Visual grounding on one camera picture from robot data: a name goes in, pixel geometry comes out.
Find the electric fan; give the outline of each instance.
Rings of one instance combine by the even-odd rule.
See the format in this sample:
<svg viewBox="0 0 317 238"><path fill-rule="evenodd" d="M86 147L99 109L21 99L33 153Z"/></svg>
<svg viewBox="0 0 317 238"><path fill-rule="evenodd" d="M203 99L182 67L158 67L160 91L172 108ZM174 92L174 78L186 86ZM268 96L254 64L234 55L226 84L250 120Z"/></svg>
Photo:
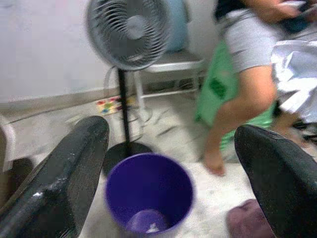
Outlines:
<svg viewBox="0 0 317 238"><path fill-rule="evenodd" d="M118 68L125 142L108 150L107 175L121 160L151 152L130 140L125 74L148 67L163 55L169 36L168 10L163 0L91 0L87 21L94 48Z"/></svg>

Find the maroon towel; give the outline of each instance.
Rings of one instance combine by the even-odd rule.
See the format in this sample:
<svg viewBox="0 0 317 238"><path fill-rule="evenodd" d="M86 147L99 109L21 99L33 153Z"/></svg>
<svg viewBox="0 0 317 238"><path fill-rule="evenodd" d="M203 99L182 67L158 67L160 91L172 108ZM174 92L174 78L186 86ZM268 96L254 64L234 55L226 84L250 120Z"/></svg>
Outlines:
<svg viewBox="0 0 317 238"><path fill-rule="evenodd" d="M275 238L255 199L230 210L227 225L232 238Z"/></svg>

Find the black shirt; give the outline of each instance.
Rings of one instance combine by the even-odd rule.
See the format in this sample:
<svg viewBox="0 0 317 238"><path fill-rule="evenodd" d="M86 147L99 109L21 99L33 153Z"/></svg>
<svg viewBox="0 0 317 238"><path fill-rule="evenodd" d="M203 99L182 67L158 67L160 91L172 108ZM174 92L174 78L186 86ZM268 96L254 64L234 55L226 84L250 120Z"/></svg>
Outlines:
<svg viewBox="0 0 317 238"><path fill-rule="evenodd" d="M218 0L215 17L219 20L221 17L225 16L227 13L245 8L246 6L239 0Z"/></svg>

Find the knee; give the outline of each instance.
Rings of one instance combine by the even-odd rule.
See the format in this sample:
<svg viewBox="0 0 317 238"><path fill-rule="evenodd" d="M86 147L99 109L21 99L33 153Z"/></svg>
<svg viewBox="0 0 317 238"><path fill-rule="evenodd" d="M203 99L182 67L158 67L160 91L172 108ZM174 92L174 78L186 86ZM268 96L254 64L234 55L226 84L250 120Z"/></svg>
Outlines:
<svg viewBox="0 0 317 238"><path fill-rule="evenodd" d="M244 98L246 119L252 119L265 112L275 101L275 88L254 93L251 97Z"/></svg>

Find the green bag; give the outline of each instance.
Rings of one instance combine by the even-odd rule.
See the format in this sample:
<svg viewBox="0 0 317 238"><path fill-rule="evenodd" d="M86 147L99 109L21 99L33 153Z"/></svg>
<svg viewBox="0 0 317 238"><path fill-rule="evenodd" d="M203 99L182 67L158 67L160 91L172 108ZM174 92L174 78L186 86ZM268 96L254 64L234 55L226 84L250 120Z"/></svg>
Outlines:
<svg viewBox="0 0 317 238"><path fill-rule="evenodd" d="M198 99L196 121L203 121L212 126L213 120L221 105L237 96L239 82L233 71L231 56L224 41L217 46L208 71L207 79L203 85ZM248 121L248 124L269 127L272 123L274 105L269 110ZM234 132L222 138L221 150L225 149Z"/></svg>

